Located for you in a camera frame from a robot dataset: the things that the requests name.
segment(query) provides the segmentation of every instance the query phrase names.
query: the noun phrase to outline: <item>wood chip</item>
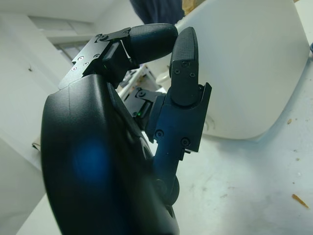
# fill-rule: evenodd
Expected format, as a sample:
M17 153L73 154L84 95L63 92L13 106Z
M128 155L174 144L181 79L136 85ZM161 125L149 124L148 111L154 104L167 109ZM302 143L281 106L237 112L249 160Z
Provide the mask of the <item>wood chip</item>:
M306 208L309 208L307 204L304 203L297 195L293 194L292 198L296 201L298 201L301 205L305 206Z

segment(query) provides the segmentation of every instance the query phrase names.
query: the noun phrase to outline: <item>white surface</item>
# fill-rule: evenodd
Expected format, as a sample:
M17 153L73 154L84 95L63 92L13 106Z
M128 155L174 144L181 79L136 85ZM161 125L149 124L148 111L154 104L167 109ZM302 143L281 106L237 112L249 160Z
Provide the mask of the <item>white surface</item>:
M112 2L113 0L1 0L0 11L93 22Z
M111 33L143 22L134 12L129 0L115 0L94 22L98 33Z
M53 44L89 41L96 33L93 23L29 17Z
M0 138L40 168L31 143L47 96L70 66L25 15L0 14L0 55Z
M307 35L307 39L309 44L313 43L313 14L312 14L312 7L313 2L312 0L301 0L295 4L297 11L299 13L299 17L301 23L303 25L304 31Z
M44 193L41 172L0 138L0 234L15 235Z
M205 133L250 139L266 132L288 102L309 54L293 1L207 0L176 26L179 31L194 27L199 83L213 88ZM169 56L163 61L165 68Z
M313 208L312 57L284 112L258 143L204 136L200 152L179 163L174 209L181 235L312 234L312 209L291 198L295 193ZM58 234L46 197L18 232Z
M28 217L17 235L60 235L48 198L45 195Z

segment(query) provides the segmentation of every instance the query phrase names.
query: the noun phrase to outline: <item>dark blue fabric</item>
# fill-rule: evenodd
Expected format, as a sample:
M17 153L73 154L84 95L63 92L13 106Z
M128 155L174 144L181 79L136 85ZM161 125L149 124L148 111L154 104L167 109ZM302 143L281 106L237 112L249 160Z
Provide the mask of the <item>dark blue fabric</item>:
M130 0L136 14L145 24L176 24L182 19L182 0Z

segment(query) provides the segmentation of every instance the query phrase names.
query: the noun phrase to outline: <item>white table surface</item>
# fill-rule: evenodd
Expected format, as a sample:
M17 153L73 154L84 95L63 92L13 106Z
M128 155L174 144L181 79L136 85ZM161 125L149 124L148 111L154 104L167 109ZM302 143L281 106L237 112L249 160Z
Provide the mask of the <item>white table surface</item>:
M300 0L296 7L312 43L313 1ZM174 204L181 235L313 234L312 91L310 54L284 112L260 140L203 136L200 152L185 155L179 163L180 194ZM292 194L312 209L292 199ZM44 197L17 234L58 231Z

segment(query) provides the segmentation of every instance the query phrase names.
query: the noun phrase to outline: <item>robotic hand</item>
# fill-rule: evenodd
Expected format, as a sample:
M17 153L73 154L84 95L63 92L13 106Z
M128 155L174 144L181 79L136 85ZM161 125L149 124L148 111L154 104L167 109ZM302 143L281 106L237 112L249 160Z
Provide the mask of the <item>robotic hand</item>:
M126 71L172 52L167 94L138 88L124 101ZM92 38L45 103L42 168L64 235L177 235L176 170L198 151L211 94L198 84L193 28L148 24ZM157 141L152 156L141 131Z

